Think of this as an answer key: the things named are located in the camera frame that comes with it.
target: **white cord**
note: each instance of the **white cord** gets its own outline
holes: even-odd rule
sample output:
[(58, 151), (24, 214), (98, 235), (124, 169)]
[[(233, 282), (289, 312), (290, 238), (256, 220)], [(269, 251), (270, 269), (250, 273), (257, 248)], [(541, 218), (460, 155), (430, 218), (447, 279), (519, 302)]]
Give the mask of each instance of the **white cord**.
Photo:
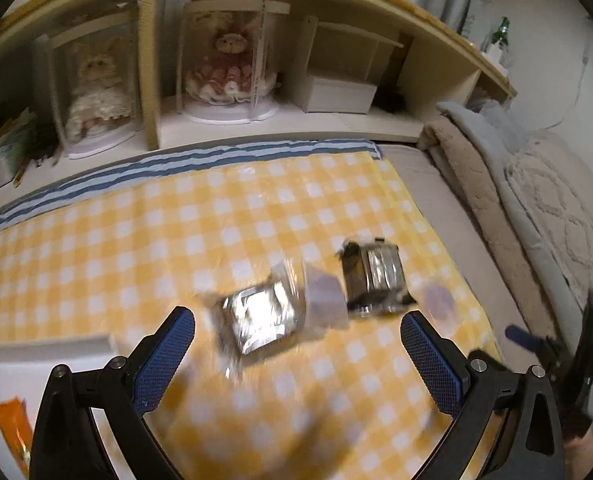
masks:
[(589, 16), (586, 16), (585, 20), (588, 20), (589, 25), (587, 26), (587, 35), (585, 37), (585, 47), (583, 47), (583, 57), (582, 57), (583, 67), (580, 70), (580, 77), (579, 77), (579, 83), (577, 85), (576, 97), (574, 97), (574, 100), (569, 104), (569, 106), (567, 107), (567, 110), (565, 110), (565, 113), (563, 114), (563, 116), (561, 117), (560, 120), (558, 120), (554, 124), (551, 124), (550, 126), (545, 126), (544, 128), (539, 128), (540, 130), (551, 130), (552, 128), (561, 126), (561, 124), (563, 124), (565, 119), (567, 119), (567, 115), (576, 107), (576, 105), (579, 102), (580, 89), (583, 86), (583, 77), (585, 76), (585, 69), (587, 68), (587, 65), (589, 64), (589, 46), (591, 44), (592, 32), (593, 32), (592, 18), (590, 18)]

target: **orange packet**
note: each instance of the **orange packet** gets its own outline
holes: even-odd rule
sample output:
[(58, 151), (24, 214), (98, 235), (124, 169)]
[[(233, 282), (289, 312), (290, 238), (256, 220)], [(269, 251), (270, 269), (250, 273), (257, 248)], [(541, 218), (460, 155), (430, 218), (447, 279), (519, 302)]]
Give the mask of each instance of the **orange packet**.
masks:
[(0, 428), (19, 469), (25, 478), (28, 478), (33, 432), (28, 420), (25, 400), (14, 397), (0, 402)]

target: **beige blanket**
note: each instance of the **beige blanket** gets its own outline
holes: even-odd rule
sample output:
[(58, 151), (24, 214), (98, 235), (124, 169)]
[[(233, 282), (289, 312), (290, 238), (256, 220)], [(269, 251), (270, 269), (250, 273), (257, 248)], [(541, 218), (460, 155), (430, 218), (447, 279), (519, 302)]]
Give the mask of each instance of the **beige blanket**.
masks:
[(419, 148), (440, 148), (444, 153), (457, 194), (467, 202), (481, 228), (481, 234), (510, 290), (530, 332), (538, 336), (559, 336), (555, 318), (534, 275), (520, 241), (505, 215), (496, 186), (481, 155), (471, 142), (441, 116), (427, 124)]

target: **metal screw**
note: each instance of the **metal screw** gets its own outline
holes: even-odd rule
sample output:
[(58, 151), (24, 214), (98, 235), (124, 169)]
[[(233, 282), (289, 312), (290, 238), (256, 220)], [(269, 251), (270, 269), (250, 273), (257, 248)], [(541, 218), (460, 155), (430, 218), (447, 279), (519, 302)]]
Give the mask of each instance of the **metal screw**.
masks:
[(121, 368), (123, 368), (123, 366), (126, 365), (126, 358), (123, 357), (122, 355), (113, 357), (112, 359), (110, 359), (110, 362), (108, 363), (108, 365), (110, 366), (110, 368), (114, 368), (115, 370), (120, 370)]
[(65, 374), (67, 374), (67, 366), (65, 365), (57, 365), (54, 367), (54, 370), (52, 370), (52, 375), (54, 375), (54, 377), (63, 377)]
[(545, 370), (541, 365), (534, 365), (532, 366), (532, 374), (538, 378), (545, 377)]
[(472, 359), (470, 365), (477, 372), (484, 372), (487, 370), (487, 363), (483, 359)]

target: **gingham tablecloth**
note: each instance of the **gingham tablecloth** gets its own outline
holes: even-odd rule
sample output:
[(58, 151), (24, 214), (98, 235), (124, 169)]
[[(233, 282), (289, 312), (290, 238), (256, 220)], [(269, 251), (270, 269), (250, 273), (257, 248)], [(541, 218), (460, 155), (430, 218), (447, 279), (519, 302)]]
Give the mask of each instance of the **gingham tablecloth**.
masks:
[[(450, 337), (465, 354), (497, 355), (441, 241), (390, 164), (367, 153), (158, 178), (3, 230), (0, 342), (106, 332), (128, 354), (182, 304), (195, 313), (196, 338), (149, 420), (187, 478), (410, 478), (449, 417), (401, 345), (400, 316), (352, 321), (233, 381), (204, 306), (206, 294), (262, 280), (285, 257), (340, 278), (335, 252), (357, 235), (398, 244), (413, 295), (441, 279), (461, 319)], [(489, 438), (466, 476), (476, 476)]]

